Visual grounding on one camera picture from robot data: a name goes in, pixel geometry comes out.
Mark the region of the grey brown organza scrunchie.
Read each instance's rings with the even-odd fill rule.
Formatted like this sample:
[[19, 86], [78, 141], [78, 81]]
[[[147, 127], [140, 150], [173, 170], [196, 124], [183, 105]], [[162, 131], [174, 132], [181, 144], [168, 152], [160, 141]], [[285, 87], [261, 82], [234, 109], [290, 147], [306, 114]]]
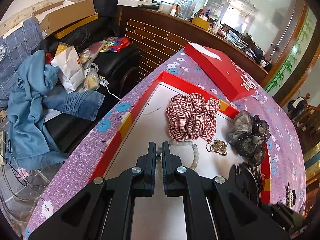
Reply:
[[266, 143], [270, 136], [268, 123], [261, 120], [259, 115], [252, 116], [248, 111], [240, 111], [226, 133], [226, 140], [251, 166], [257, 167], [266, 157]]

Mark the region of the red box tray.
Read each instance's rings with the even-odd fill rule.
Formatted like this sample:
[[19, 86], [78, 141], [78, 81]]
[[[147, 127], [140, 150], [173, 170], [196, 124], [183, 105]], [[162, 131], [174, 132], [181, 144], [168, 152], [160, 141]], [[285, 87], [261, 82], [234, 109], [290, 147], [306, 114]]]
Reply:
[[[130, 239], [188, 239], [183, 198], [167, 197], [163, 186], [162, 144], [169, 140], [165, 108], [179, 93], [178, 88], [170, 85], [156, 86], [107, 171], [107, 179], [118, 177], [134, 167], [140, 156], [147, 154], [150, 142], [156, 144], [154, 193], [151, 197], [136, 197]], [[232, 165], [242, 161], [231, 146], [227, 147], [225, 157], [208, 152], [203, 139], [197, 139], [195, 148], [169, 145], [169, 149], [171, 154], [180, 157], [183, 166], [209, 179], [215, 176], [226, 178]]]

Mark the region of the blue denim clothes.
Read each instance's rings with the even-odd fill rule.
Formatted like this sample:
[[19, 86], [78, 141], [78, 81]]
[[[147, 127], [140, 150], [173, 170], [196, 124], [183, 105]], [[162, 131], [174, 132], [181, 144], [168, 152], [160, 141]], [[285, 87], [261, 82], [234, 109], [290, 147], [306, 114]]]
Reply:
[[97, 91], [68, 94], [58, 86], [57, 67], [45, 63], [45, 52], [38, 50], [18, 68], [17, 83], [8, 102], [8, 132], [11, 152], [18, 167], [37, 170], [66, 161], [45, 126], [45, 109], [53, 109], [94, 121], [105, 96]]

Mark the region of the red plaid scrunchie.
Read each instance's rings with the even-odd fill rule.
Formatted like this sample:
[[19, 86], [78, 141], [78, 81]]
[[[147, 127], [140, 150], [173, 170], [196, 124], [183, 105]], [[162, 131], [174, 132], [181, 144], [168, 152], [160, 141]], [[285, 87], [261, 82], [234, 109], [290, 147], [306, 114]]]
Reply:
[[220, 102], [215, 98], [205, 100], [199, 93], [178, 94], [170, 99], [165, 111], [169, 138], [174, 141], [204, 139], [212, 142], [216, 134], [216, 114]]

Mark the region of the rhinestone hair clip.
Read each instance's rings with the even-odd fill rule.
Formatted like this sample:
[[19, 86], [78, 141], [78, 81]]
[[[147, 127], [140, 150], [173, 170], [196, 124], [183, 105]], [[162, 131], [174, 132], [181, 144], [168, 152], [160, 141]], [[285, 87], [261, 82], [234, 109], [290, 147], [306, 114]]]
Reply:
[[287, 184], [285, 189], [286, 189], [286, 205], [291, 209], [296, 204], [296, 191], [292, 189], [290, 183]]

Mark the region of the wooden stair railing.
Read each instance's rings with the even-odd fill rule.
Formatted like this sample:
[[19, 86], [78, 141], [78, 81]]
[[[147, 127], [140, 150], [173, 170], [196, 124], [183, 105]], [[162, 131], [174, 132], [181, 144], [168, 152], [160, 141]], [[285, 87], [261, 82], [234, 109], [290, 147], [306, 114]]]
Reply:
[[311, 95], [299, 96], [287, 103], [287, 115], [296, 129], [308, 130], [309, 133], [319, 135], [319, 105], [309, 104]]

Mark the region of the white paper bag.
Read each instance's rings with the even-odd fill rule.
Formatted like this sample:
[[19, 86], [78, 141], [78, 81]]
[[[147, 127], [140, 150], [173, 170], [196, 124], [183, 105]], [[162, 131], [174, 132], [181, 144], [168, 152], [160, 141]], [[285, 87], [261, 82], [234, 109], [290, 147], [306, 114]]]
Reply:
[[59, 80], [68, 94], [76, 91], [87, 75], [74, 46], [56, 55], [51, 65], [59, 68]]

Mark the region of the yellow tape roll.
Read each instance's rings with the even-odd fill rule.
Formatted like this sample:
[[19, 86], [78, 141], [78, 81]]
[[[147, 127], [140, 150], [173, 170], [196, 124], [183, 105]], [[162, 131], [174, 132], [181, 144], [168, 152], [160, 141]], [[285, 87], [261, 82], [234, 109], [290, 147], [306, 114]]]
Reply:
[[210, 26], [210, 23], [208, 21], [205, 21], [205, 20], [203, 20], [199, 17], [196, 17], [196, 16], [193, 18], [191, 23], [197, 27], [200, 27], [201, 29], [204, 29], [204, 30], [208, 30], [209, 26]]

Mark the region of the red box lid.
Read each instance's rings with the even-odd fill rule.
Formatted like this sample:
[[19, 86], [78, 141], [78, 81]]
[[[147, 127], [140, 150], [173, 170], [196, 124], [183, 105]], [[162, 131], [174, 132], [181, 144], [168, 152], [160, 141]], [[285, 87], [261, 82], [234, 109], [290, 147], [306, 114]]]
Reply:
[[185, 45], [184, 52], [199, 65], [230, 102], [250, 96], [257, 90], [258, 85], [254, 80], [225, 53], [192, 42]]

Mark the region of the gold chain brooch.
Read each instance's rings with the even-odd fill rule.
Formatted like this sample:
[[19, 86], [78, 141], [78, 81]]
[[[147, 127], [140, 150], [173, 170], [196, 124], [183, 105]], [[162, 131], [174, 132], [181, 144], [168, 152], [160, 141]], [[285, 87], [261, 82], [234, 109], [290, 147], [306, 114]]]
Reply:
[[212, 143], [206, 144], [206, 150], [208, 152], [217, 153], [221, 156], [226, 156], [228, 154], [227, 153], [227, 146], [228, 146], [228, 144], [225, 143], [224, 141], [216, 139], [216, 140], [213, 140]]

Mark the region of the purple floral tablecloth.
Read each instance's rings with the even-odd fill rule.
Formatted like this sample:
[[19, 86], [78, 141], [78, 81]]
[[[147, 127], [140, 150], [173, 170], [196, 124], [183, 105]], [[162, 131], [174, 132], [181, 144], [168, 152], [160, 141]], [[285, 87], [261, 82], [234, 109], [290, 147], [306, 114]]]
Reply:
[[[179, 76], [215, 97], [228, 101], [223, 92], [188, 55], [181, 50], [174, 54], [141, 80], [119, 103], [113, 103], [112, 109], [103, 114], [101, 122], [89, 130], [89, 134], [71, 153], [40, 198], [27, 224], [27, 237], [86, 185], [123, 119], [163, 71]], [[287, 114], [262, 87], [258, 87], [253, 95], [230, 105], [238, 111], [246, 110], [257, 114], [267, 121], [271, 131], [267, 142], [271, 165], [270, 201], [286, 203], [285, 188], [291, 185], [296, 192], [293, 209], [302, 212], [306, 201], [305, 167], [297, 132]]]

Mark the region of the black large hair claw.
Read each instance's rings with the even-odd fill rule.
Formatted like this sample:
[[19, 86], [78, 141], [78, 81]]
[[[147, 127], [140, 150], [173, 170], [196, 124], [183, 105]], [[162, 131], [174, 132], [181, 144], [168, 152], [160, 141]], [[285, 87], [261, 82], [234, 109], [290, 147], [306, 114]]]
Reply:
[[230, 168], [228, 179], [256, 206], [260, 204], [263, 180], [257, 168], [253, 168], [248, 163], [233, 165]]

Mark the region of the cardboard box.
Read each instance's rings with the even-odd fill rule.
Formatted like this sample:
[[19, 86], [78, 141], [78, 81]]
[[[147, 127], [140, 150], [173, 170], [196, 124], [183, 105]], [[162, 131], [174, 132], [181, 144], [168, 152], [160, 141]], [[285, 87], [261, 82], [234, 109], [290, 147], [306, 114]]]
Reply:
[[39, 24], [42, 38], [96, 13], [93, 0], [82, 2], [61, 1], [39, 9], [31, 18]]

